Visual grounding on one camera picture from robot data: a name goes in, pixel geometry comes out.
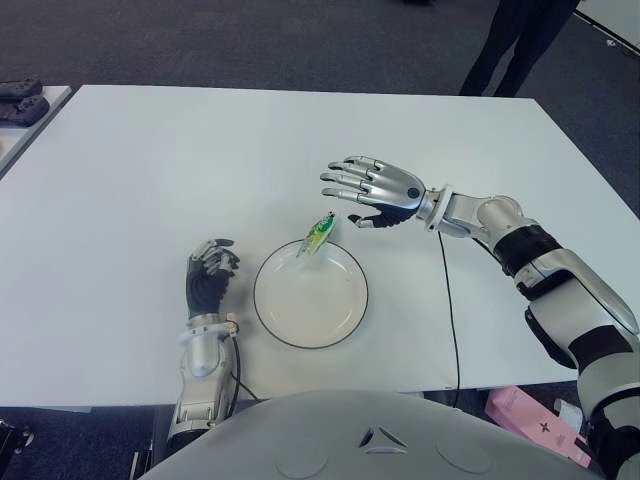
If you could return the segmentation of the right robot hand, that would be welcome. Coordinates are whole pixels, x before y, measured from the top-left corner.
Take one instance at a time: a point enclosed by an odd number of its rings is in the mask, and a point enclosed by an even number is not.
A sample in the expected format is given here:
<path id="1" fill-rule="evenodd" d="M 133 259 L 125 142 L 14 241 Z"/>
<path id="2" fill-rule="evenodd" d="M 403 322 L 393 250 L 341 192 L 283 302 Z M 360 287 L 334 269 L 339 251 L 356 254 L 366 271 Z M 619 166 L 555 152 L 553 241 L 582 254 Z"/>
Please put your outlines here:
<path id="1" fill-rule="evenodd" d="M 329 183 L 321 194 L 365 205 L 376 214 L 348 219 L 358 228 L 387 228 L 414 217 L 426 194 L 423 182 L 414 174 L 381 160 L 350 156 L 328 164 L 320 180 Z"/>

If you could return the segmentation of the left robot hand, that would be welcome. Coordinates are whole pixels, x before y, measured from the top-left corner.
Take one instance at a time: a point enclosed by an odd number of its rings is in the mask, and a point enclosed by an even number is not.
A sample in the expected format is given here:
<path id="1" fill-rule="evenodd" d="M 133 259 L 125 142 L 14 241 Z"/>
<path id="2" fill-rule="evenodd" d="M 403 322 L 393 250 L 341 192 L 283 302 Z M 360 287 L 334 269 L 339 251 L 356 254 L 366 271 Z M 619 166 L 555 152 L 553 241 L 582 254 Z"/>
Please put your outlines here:
<path id="1" fill-rule="evenodd" d="M 189 318 L 218 314 L 240 259 L 230 239 L 206 240 L 188 257 L 186 302 Z"/>

